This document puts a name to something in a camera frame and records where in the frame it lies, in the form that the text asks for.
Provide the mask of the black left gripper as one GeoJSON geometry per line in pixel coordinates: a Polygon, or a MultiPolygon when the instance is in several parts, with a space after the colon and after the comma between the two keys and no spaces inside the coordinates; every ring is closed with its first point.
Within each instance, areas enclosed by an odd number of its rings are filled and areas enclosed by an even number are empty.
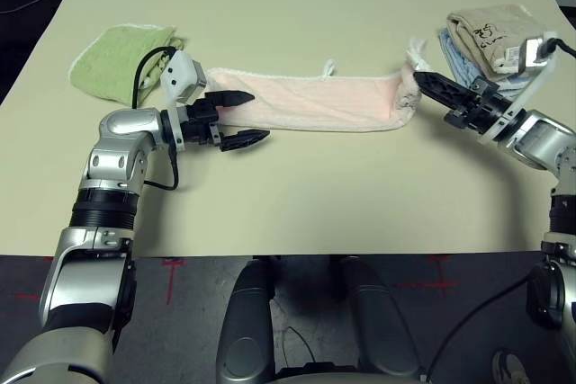
{"type": "Polygon", "coordinates": [[[221,136],[218,128],[217,107],[236,107],[254,100],[253,94],[240,90],[206,92],[203,98],[185,106],[188,120],[182,123],[184,142],[211,145],[227,152],[255,145],[267,138],[270,135],[267,129],[245,129],[233,135],[221,136]]]}

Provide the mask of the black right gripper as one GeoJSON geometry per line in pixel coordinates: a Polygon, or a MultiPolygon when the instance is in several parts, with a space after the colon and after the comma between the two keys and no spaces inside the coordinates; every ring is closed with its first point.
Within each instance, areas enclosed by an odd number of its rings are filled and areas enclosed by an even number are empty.
{"type": "Polygon", "coordinates": [[[423,94],[450,109],[444,120],[458,129],[471,129],[483,135],[511,105],[496,83],[481,76],[469,87],[435,72],[418,71],[413,77],[423,94]]]}

